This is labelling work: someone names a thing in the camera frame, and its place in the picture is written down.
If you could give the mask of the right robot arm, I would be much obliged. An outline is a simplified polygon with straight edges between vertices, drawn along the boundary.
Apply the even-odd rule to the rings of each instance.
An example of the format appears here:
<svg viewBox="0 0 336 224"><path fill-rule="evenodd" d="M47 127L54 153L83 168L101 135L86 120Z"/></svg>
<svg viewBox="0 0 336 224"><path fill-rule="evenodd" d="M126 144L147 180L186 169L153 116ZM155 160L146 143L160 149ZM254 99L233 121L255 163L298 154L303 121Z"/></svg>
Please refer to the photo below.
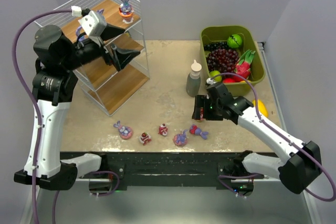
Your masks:
<svg viewBox="0 0 336 224"><path fill-rule="evenodd" d="M244 151L224 167L222 176L266 175L279 179L290 192L300 194L321 174L318 167L321 155L316 143L304 143L288 134L259 115L245 97L233 97L223 83L214 83L206 91L206 95L195 97L192 119L230 120L251 132L276 154L272 157Z"/></svg>

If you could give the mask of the purple bunny with tube toy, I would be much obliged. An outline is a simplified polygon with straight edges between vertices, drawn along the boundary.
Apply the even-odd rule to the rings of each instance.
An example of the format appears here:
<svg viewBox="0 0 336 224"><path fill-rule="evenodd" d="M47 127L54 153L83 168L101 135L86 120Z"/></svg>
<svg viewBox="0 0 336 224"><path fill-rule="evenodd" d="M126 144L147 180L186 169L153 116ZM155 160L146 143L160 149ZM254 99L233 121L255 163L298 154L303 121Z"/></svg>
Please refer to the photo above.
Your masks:
<svg viewBox="0 0 336 224"><path fill-rule="evenodd" d="M97 13L103 15L104 9L97 10Z"/></svg>

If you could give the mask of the purple bunny pink donut toy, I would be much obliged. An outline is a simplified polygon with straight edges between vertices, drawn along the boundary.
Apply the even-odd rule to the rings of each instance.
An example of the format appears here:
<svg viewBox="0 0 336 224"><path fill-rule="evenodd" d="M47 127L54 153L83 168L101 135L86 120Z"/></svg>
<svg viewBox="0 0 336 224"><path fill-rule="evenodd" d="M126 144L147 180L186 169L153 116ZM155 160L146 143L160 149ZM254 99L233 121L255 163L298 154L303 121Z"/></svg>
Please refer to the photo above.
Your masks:
<svg viewBox="0 0 336 224"><path fill-rule="evenodd" d="M187 135L186 135L187 131L188 130L184 130L182 133L176 134L173 137L173 143L176 146L185 146L187 144Z"/></svg>

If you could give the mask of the small purple bunny strawberry toy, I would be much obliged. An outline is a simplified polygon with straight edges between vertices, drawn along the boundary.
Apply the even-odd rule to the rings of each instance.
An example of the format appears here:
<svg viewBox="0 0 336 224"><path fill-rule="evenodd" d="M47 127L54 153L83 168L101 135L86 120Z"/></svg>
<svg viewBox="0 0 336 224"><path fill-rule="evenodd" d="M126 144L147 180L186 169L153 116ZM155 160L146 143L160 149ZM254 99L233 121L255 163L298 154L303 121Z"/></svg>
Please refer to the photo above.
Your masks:
<svg viewBox="0 0 336 224"><path fill-rule="evenodd" d="M197 125L192 124L189 133L192 135L200 136L202 139L206 140L208 138L208 132L203 131L201 128L199 128Z"/></svg>

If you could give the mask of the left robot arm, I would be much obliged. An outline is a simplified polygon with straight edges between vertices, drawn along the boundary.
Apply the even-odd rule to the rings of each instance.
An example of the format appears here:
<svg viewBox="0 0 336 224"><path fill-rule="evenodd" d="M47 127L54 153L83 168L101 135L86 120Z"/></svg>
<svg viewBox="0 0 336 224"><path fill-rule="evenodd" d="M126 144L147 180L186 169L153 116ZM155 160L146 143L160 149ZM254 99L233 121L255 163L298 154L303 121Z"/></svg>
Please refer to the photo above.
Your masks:
<svg viewBox="0 0 336 224"><path fill-rule="evenodd" d="M88 153L71 161L60 159L60 144L67 112L78 78L74 70L98 58L117 71L140 54L104 41L125 33L125 29L107 24L98 33L97 44L91 37L71 42L60 27L47 25L35 33L33 50L38 58L33 88L34 130L27 162L14 174L14 181L38 185L50 191L69 190L78 177L107 166L104 154Z"/></svg>

